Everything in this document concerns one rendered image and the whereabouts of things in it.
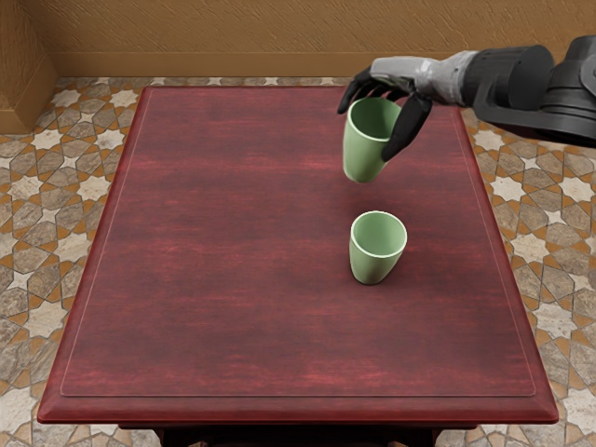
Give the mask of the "green cup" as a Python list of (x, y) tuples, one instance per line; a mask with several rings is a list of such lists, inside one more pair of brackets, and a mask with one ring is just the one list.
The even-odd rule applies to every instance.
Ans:
[(385, 166), (381, 154), (401, 108), (381, 97), (353, 102), (347, 112), (343, 140), (345, 175), (357, 183), (373, 181)]
[(350, 228), (349, 258), (354, 278), (366, 285), (381, 282), (394, 268), (408, 241), (405, 225), (393, 214), (371, 210)]

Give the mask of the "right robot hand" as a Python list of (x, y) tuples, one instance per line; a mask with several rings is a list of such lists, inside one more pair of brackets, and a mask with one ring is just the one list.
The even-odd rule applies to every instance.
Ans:
[(352, 102), (365, 97), (385, 96), (391, 102), (406, 98), (381, 154), (387, 162), (417, 136), (434, 103), (465, 105), (464, 77), (476, 55), (475, 51), (465, 50), (443, 61), (409, 56), (378, 58), (351, 80), (337, 113), (345, 113)]

